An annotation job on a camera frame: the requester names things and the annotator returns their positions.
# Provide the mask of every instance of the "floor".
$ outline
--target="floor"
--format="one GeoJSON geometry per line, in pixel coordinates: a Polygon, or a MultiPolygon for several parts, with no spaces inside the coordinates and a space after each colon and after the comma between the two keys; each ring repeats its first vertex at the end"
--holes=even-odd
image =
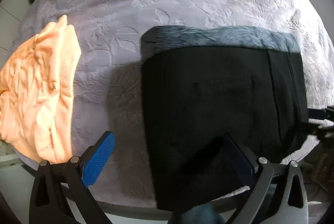
{"type": "Polygon", "coordinates": [[[28,0],[2,0],[0,3],[0,68],[7,61],[8,50],[28,8],[28,0]]]}
{"type": "MultiPolygon", "coordinates": [[[[0,168],[0,191],[7,204],[15,213],[22,224],[29,223],[29,202],[34,177],[31,176],[20,164],[0,168]]],[[[85,223],[76,204],[67,200],[76,220],[85,223]]],[[[234,213],[234,210],[221,214],[226,220],[234,213]]],[[[167,221],[140,220],[119,217],[106,214],[114,224],[167,224],[167,221]]]]}

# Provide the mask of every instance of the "silver bolt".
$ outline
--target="silver bolt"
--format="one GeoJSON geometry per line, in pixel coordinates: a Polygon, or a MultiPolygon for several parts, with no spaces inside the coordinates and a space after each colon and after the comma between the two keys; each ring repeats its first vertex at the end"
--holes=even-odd
{"type": "Polygon", "coordinates": [[[291,161],[291,166],[298,167],[298,163],[296,161],[291,161]]]}
{"type": "Polygon", "coordinates": [[[79,161],[79,157],[78,156],[73,156],[71,158],[71,163],[78,163],[78,161],[79,161]]]}
{"type": "Polygon", "coordinates": [[[268,163],[268,160],[267,160],[266,158],[264,158],[264,157],[260,157],[260,158],[258,159],[258,161],[259,161],[261,164],[266,164],[266,163],[268,163]]]}
{"type": "Polygon", "coordinates": [[[42,160],[42,161],[40,162],[39,165],[40,165],[41,167],[45,167],[46,164],[47,164],[47,160],[42,160]]]}

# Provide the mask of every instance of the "gray bed sheet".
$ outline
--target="gray bed sheet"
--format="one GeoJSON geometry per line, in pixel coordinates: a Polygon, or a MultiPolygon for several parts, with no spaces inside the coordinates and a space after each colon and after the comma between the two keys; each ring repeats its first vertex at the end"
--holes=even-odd
{"type": "MultiPolygon", "coordinates": [[[[116,149],[97,182],[96,200],[155,207],[141,108],[140,37],[156,25],[202,29],[246,25],[292,33],[303,58],[308,106],[334,104],[333,44],[309,0],[35,0],[9,54],[48,22],[66,14],[81,45],[75,75],[73,153],[81,155],[105,130],[116,149]]],[[[309,138],[293,159],[316,144],[309,138]]],[[[33,168],[38,164],[22,157],[33,168]]]]}

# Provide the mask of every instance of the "black metal bracket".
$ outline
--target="black metal bracket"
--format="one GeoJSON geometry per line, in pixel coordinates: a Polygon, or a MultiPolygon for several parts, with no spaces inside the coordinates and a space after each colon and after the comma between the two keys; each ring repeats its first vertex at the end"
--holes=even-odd
{"type": "Polygon", "coordinates": [[[239,178],[251,188],[227,224],[308,223],[306,190],[296,161],[281,165],[260,157],[255,162],[254,153],[237,146],[229,134],[223,140],[239,178]],[[274,191],[264,203],[269,188],[274,191]]]}
{"type": "Polygon", "coordinates": [[[327,106],[322,109],[309,108],[309,118],[315,120],[329,120],[334,122],[334,106],[327,106]]]}
{"type": "Polygon", "coordinates": [[[88,190],[115,147],[115,136],[105,132],[82,157],[73,156],[67,163],[51,165],[43,160],[32,188],[30,224],[78,224],[61,190],[67,183],[73,199],[86,223],[112,224],[88,190]]]}

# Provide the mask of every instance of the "dark clothing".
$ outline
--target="dark clothing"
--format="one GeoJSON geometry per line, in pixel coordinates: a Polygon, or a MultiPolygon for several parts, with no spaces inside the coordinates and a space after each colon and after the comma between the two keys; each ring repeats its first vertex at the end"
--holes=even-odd
{"type": "Polygon", "coordinates": [[[145,132],[158,209],[183,213],[242,186],[221,149],[229,133],[280,162],[306,134],[299,53],[239,47],[165,51],[143,65],[145,132]]]}
{"type": "Polygon", "coordinates": [[[225,224],[210,204],[196,206],[182,214],[173,213],[167,224],[225,224]]]}

